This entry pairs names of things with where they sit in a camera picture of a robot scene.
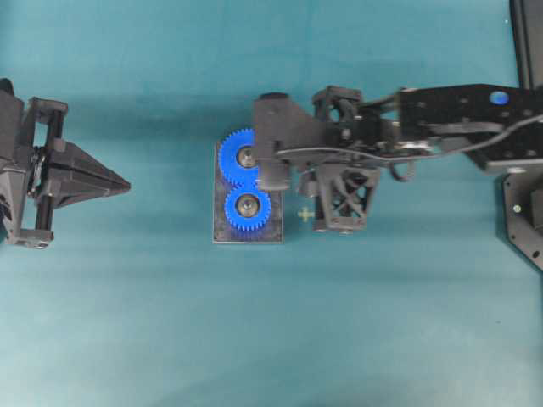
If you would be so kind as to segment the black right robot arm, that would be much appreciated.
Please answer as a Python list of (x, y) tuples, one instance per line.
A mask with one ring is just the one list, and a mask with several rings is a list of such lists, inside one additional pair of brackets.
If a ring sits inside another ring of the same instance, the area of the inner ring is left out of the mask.
[(312, 103), (300, 128), (308, 143), (277, 156), (300, 156), (318, 231), (365, 229), (383, 170), (409, 182), (421, 161), (466, 155), (482, 171), (503, 176), (509, 239), (541, 263), (540, 92), (477, 84), (403, 88), (367, 101), (357, 89), (328, 86)]

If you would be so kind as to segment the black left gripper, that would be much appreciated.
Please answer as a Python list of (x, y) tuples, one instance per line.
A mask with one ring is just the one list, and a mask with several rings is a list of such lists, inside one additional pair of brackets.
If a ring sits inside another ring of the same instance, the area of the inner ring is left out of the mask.
[[(44, 249), (53, 240), (53, 208), (120, 195), (131, 184), (62, 139), (65, 103), (14, 95), (1, 79), (1, 229), (6, 243)], [(50, 154), (47, 172), (46, 161)], [(42, 198), (39, 186), (42, 183)]]

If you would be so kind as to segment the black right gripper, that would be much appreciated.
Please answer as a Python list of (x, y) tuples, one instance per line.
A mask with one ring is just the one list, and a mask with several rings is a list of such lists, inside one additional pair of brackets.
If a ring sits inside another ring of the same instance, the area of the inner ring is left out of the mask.
[(312, 98), (314, 116), (326, 125), (324, 146), (330, 152), (317, 153), (314, 170), (325, 164), (350, 168), (380, 169), (401, 164), (394, 150), (399, 128), (384, 114), (398, 109), (399, 91), (365, 102), (360, 90), (327, 86)]

